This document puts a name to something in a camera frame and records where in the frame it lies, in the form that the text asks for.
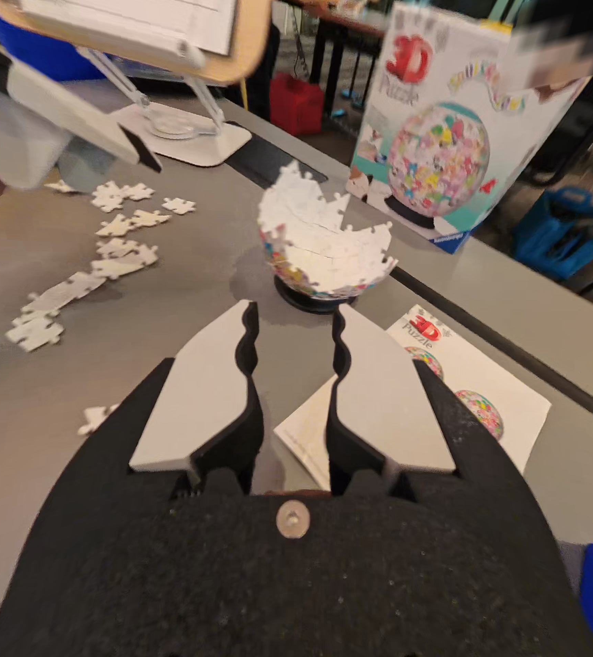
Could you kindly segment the puzzle instruction leaflet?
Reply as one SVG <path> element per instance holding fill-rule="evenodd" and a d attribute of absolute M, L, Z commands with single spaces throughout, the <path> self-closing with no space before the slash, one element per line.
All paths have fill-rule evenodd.
<path fill-rule="evenodd" d="M 523 474 L 551 403 L 423 308 L 411 308 L 386 333 L 437 375 Z"/>

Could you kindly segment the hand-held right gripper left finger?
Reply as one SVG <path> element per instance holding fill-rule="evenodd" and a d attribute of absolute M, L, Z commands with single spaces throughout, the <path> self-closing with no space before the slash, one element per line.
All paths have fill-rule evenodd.
<path fill-rule="evenodd" d="M 258 336 L 258 304 L 241 300 L 179 350 L 130 457 L 134 472 L 181 471 L 199 488 L 225 468 L 250 493 L 264 439 Z"/>

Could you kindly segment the wooden clipboard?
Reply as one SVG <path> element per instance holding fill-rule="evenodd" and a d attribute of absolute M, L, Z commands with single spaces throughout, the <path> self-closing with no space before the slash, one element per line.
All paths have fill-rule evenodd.
<path fill-rule="evenodd" d="M 176 50 L 161 49 L 90 30 L 64 27 L 55 22 L 27 16 L 21 1 L 0 1 L 0 18 L 18 28 L 168 70 L 193 76 L 207 83 L 228 86 L 246 78 L 259 63 L 268 38 L 271 1 L 238 1 L 227 55 L 214 54 L 179 43 Z"/>

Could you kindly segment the printed paper sheet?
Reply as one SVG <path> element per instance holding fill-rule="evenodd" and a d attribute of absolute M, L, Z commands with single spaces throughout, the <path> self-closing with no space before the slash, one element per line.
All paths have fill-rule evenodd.
<path fill-rule="evenodd" d="M 21 1 L 29 17 L 161 49 L 229 53 L 237 1 Z"/>

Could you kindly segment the red plastic box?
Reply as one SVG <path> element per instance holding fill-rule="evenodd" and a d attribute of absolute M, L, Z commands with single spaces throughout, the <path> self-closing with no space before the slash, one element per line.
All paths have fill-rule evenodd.
<path fill-rule="evenodd" d="M 321 132 L 325 94 L 320 86 L 277 73 L 269 88 L 269 120 L 288 134 L 301 137 Z"/>

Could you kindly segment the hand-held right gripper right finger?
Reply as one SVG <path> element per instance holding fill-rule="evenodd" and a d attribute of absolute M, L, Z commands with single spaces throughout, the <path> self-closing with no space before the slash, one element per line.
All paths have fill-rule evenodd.
<path fill-rule="evenodd" d="M 452 474 L 448 444 L 415 361 L 350 305 L 333 317 L 336 378 L 325 426 L 330 488 L 341 495 L 359 471 L 388 488 L 404 471 Z"/>

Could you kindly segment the black round ball stand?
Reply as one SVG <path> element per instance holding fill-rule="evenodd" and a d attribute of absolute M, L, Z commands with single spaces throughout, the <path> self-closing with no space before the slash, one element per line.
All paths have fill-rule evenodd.
<path fill-rule="evenodd" d="M 274 275 L 274 287 L 279 296 L 291 307 L 311 315 L 333 315 L 343 305 L 354 306 L 356 297 L 322 300 L 290 288 L 277 275 Z"/>

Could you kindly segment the wooden table black legs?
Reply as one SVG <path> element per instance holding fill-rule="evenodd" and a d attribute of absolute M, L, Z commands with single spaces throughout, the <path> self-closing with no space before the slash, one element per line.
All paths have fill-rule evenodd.
<path fill-rule="evenodd" d="M 388 28 L 386 11 L 368 8 L 369 1 L 358 1 L 356 8 L 344 8 L 344 1 L 285 1 L 292 11 L 292 29 L 297 48 L 297 65 L 312 85 L 321 82 L 325 51 L 331 45 L 331 58 L 324 87 L 323 121 L 344 127 L 342 119 L 352 109 L 363 112 L 366 108 L 374 71 Z M 301 44 L 301 29 L 296 11 L 316 19 L 312 60 L 308 62 Z M 346 93 L 338 90 L 342 59 L 346 51 L 353 51 L 354 61 Z"/>

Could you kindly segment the white puzzle pieces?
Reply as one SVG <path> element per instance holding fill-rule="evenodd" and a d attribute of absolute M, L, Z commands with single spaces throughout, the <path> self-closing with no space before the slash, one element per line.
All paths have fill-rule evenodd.
<path fill-rule="evenodd" d="M 125 202 L 150 200 L 154 192 L 143 183 L 120 186 L 114 181 L 95 188 L 91 204 L 107 214 L 118 211 L 95 232 L 99 238 L 95 249 L 97 259 L 90 262 L 87 271 L 78 271 L 42 293 L 30 293 L 27 304 L 12 320 L 12 328 L 5 333 L 10 343 L 26 353 L 58 344 L 64 328 L 57 318 L 64 307 L 95 292 L 106 282 L 143 271 L 159 261 L 156 246 L 127 239 L 127 235 L 138 229 L 161 226 L 173 216 L 194 213 L 197 205 L 175 197 L 164 198 L 161 209 L 136 209 L 130 217 L 120 212 Z"/>

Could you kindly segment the colourful puzzle ball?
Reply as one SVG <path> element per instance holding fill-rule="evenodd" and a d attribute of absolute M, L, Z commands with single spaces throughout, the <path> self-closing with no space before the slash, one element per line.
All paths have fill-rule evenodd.
<path fill-rule="evenodd" d="M 350 194 L 326 200 L 298 160 L 279 175 L 259 203 L 257 225 L 268 265 L 290 291 L 316 302 L 348 300 L 383 282 L 398 264 L 388 254 L 391 222 L 342 227 Z"/>

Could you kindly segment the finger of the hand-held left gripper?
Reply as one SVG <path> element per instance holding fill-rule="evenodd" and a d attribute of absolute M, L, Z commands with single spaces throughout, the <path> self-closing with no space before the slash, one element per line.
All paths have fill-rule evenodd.
<path fill-rule="evenodd" d="M 128 164 L 162 171 L 161 162 L 135 133 L 27 64 L 10 62 L 6 91 L 17 104 L 71 136 Z"/>

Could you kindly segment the white puzzle box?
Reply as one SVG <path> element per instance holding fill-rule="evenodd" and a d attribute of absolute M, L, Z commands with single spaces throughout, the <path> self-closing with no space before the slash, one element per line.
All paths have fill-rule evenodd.
<path fill-rule="evenodd" d="M 526 54 L 509 31 L 396 2 L 346 191 L 453 254 L 524 171 L 590 80 Z"/>

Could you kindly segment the blue tote bag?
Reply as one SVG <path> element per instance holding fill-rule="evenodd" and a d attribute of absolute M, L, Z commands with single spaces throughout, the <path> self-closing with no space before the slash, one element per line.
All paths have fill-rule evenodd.
<path fill-rule="evenodd" d="M 546 190 L 513 229 L 513 258 L 556 281 L 593 261 L 593 194 L 575 186 Z"/>

